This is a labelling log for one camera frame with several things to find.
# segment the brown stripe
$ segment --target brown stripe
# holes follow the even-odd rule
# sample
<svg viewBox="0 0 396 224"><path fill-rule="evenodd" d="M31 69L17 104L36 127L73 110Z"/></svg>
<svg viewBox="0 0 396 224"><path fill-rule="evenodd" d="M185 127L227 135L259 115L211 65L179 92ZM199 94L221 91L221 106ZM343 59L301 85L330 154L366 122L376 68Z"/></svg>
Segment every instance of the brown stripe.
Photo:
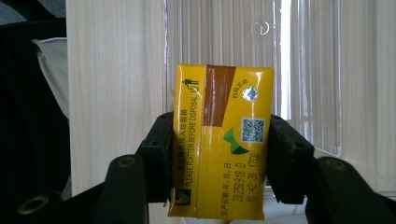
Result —
<svg viewBox="0 0 396 224"><path fill-rule="evenodd" d="M235 67L208 65L205 79L204 126L221 127Z"/></svg>

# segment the qr code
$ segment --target qr code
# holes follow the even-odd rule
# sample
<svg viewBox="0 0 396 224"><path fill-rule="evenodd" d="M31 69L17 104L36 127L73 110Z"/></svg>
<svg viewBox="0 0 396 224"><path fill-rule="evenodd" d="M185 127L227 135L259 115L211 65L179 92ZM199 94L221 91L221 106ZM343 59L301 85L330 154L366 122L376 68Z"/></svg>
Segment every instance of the qr code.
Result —
<svg viewBox="0 0 396 224"><path fill-rule="evenodd" d="M265 119L242 119L242 142L264 142Z"/></svg>

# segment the yellow box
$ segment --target yellow box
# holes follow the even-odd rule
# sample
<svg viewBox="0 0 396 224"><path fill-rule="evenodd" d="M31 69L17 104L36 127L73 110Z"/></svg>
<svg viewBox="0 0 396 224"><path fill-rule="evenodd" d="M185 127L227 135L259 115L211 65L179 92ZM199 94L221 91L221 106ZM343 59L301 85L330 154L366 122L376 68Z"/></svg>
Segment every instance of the yellow box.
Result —
<svg viewBox="0 0 396 224"><path fill-rule="evenodd" d="M171 217L264 219L274 69L177 69Z"/></svg>

